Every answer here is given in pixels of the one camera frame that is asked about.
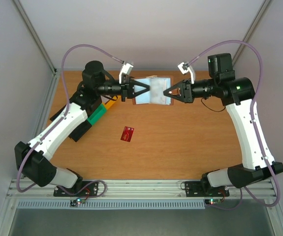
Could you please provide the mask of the brown leather card holder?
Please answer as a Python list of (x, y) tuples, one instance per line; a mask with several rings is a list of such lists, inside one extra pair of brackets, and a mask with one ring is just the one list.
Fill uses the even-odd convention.
[(172, 76), (150, 76), (144, 78), (136, 78), (138, 82), (149, 85), (150, 90), (135, 97), (133, 105), (157, 104), (157, 105), (173, 105), (173, 100), (163, 94), (165, 90), (173, 85)]

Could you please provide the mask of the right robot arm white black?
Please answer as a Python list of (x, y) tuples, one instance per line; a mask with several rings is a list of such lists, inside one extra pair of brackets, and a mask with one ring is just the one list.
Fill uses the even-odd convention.
[(183, 103), (192, 103), (196, 98), (219, 98), (232, 119), (242, 152), (241, 164), (202, 175), (203, 194), (212, 195), (226, 185), (242, 188), (282, 173), (283, 163), (275, 161), (259, 124), (252, 82), (246, 77), (235, 77), (231, 54), (208, 56), (210, 78), (206, 80), (197, 81), (187, 62), (180, 63), (178, 68), (182, 74), (189, 73), (190, 79), (166, 89), (164, 96)]

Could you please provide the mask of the red VIP credit card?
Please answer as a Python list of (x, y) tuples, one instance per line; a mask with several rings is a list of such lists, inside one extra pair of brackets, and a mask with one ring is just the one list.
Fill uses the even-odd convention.
[(125, 126), (121, 135), (121, 140), (125, 142), (130, 142), (133, 133), (134, 133), (134, 128)]

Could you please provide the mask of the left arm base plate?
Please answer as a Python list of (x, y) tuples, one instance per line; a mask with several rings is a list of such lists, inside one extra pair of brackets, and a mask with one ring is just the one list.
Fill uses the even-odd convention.
[(56, 186), (54, 197), (96, 197), (99, 190), (98, 181), (84, 180), (82, 183), (76, 183), (72, 188)]

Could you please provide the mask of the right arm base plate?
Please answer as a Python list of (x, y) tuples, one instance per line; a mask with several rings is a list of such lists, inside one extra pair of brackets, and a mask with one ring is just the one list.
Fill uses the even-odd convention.
[(229, 197), (230, 193), (224, 186), (212, 188), (208, 192), (203, 190), (200, 181), (184, 181), (180, 187), (185, 191), (186, 197)]

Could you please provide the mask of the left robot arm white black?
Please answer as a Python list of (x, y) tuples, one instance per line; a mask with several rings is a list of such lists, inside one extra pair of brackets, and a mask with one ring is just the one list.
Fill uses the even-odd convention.
[(119, 78), (115, 80), (101, 62), (88, 62), (76, 92), (67, 97), (66, 106), (52, 123), (29, 142), (19, 142), (15, 146), (17, 179), (20, 175), (25, 175), (40, 187), (58, 185), (72, 196), (79, 195), (83, 190), (81, 176), (71, 170), (54, 166), (50, 160), (71, 133), (90, 128), (88, 118), (102, 105), (102, 96), (120, 96), (125, 101), (150, 90), (149, 85), (129, 76), (132, 68), (129, 63), (123, 64)]

